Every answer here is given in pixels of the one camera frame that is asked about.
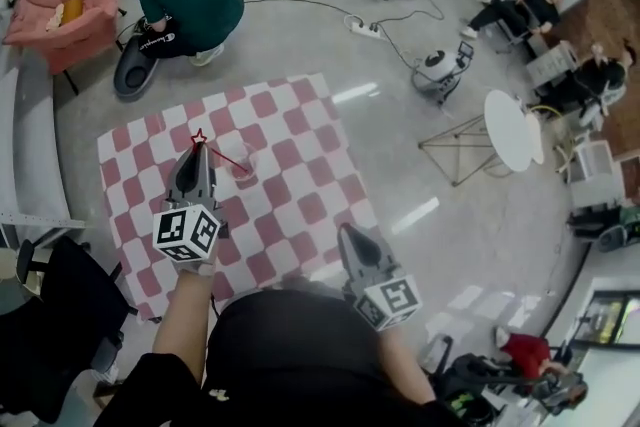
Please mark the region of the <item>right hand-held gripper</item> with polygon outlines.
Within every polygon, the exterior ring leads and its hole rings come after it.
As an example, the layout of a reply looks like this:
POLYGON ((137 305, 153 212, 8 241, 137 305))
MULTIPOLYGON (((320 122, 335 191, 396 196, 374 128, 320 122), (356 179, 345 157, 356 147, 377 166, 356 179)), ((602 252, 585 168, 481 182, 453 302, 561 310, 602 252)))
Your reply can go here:
POLYGON ((414 277, 396 262, 381 236, 343 223, 337 238, 348 275, 345 299, 375 331, 407 321, 422 307, 414 277))

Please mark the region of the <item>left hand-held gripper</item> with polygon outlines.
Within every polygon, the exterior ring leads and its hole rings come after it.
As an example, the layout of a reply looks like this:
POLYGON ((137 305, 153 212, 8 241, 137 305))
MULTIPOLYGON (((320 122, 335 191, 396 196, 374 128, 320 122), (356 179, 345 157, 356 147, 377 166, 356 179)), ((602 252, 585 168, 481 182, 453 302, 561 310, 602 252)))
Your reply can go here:
POLYGON ((215 272, 219 242, 229 238, 222 204, 215 199, 217 185, 214 160, 205 143, 186 150, 172 168, 167 197, 153 216, 153 248, 178 270, 200 276, 215 272), (194 198, 185 196, 195 190, 194 198))

